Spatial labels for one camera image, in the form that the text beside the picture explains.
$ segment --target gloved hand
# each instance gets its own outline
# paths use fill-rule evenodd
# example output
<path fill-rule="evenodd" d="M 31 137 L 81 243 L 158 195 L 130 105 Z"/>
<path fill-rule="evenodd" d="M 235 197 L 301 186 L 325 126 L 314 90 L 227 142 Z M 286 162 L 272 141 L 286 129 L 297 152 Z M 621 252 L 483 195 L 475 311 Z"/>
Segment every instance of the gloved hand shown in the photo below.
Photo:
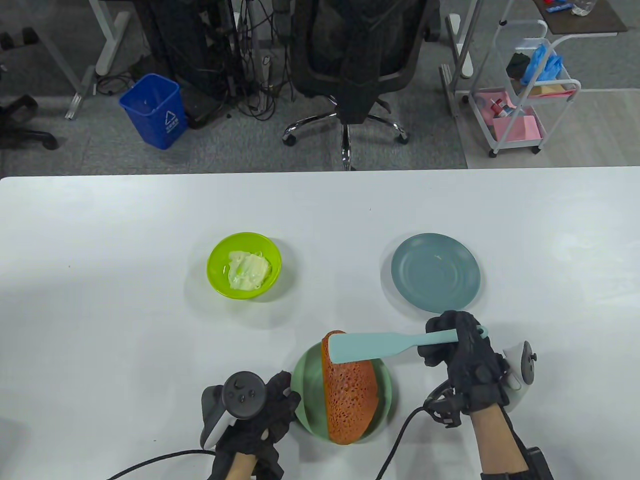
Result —
<path fill-rule="evenodd" d="M 291 373 L 282 371 L 274 375 L 266 384 L 267 401 L 258 415 L 249 420 L 239 420 L 227 427 L 216 444 L 216 459 L 210 478 L 224 479 L 230 468 L 230 460 L 236 453 L 255 455 L 258 463 L 253 475 L 259 480 L 282 478 L 278 465 L 278 452 L 273 444 L 279 442 L 289 431 L 289 424 L 295 419 L 295 410 L 300 403 L 300 395 L 284 391 L 291 386 Z"/>
<path fill-rule="evenodd" d="M 497 403 L 509 404 L 500 379 L 506 373 L 506 361 L 493 351 L 489 338 L 482 339 L 477 330 L 480 325 L 468 312 L 448 310 L 426 324 L 427 333 L 455 328 L 458 343 L 427 345 L 418 347 L 418 355 L 424 364 L 435 367 L 440 362 L 447 364 L 449 383 L 456 395 L 464 398 L 462 413 L 469 414 L 484 410 Z"/>

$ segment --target office chair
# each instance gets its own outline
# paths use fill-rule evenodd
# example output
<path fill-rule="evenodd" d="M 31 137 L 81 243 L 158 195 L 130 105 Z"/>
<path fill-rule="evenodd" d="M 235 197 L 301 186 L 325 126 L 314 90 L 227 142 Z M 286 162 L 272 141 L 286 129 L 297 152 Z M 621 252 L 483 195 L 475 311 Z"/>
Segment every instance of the office chair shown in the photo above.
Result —
<path fill-rule="evenodd" d="M 349 126 L 374 120 L 393 128 L 396 141 L 409 134 L 392 120 L 370 113 L 375 103 L 390 114 L 382 93 L 403 89 L 413 77 L 429 25 L 439 21 L 439 0 L 297 0 L 292 23 L 291 77 L 306 97 L 326 97 L 333 110 L 298 120 L 282 135 L 296 143 L 300 127 L 326 118 L 342 124 L 342 164 L 351 166 Z"/>
<path fill-rule="evenodd" d="M 6 69 L 0 64 L 0 80 L 2 72 L 6 72 Z M 15 114 L 22 108 L 26 110 L 26 118 L 17 120 Z M 56 150 L 60 146 L 56 137 L 49 132 L 23 128 L 22 124 L 31 120 L 37 110 L 38 102 L 29 95 L 21 96 L 6 107 L 0 105 L 0 148 L 12 148 L 27 140 L 39 141 L 47 150 Z"/>

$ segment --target lime green bowl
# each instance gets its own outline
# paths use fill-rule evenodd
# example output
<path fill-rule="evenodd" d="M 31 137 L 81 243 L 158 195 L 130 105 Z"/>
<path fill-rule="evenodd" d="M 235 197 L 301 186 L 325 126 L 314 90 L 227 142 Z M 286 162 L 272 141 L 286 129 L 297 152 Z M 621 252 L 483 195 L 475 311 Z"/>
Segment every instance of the lime green bowl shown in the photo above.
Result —
<path fill-rule="evenodd" d="M 228 279 L 229 252 L 235 251 L 262 255 L 271 265 L 271 270 L 259 289 L 246 292 L 231 288 Z M 211 286 L 221 295 L 235 300 L 248 300 L 262 295 L 274 286 L 281 269 L 282 257 L 274 242 L 264 235 L 243 232 L 233 234 L 216 245 L 207 261 L 207 278 Z"/>
<path fill-rule="evenodd" d="M 384 427 L 389 415 L 392 402 L 391 375 L 386 365 L 380 359 L 371 360 L 378 382 L 378 408 L 369 424 L 369 428 L 358 442 Z M 296 416 L 302 426 L 312 435 L 329 439 L 329 427 L 326 420 L 326 405 L 324 403 L 324 379 L 322 369 L 322 344 L 313 345 L 298 360 L 291 375 L 291 390 L 302 397 Z"/>

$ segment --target teal plate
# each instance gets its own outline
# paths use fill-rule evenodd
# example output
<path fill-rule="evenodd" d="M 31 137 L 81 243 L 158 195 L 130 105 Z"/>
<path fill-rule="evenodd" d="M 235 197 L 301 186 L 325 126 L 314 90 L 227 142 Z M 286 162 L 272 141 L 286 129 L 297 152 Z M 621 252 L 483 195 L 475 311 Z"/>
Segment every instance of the teal plate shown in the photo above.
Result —
<path fill-rule="evenodd" d="M 406 300 L 441 314 L 463 310 L 480 289 L 480 267 L 459 241 L 419 234 L 400 244 L 391 260 L 391 277 Z"/>

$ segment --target white food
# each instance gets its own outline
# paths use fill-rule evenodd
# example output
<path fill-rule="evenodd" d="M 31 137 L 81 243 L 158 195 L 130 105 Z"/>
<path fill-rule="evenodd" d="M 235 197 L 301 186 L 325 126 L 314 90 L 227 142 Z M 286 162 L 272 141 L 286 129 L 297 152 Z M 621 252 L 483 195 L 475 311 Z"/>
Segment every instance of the white food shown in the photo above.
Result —
<path fill-rule="evenodd" d="M 271 268 L 264 257 L 248 252 L 229 252 L 229 261 L 229 284 L 234 290 L 259 289 Z"/>

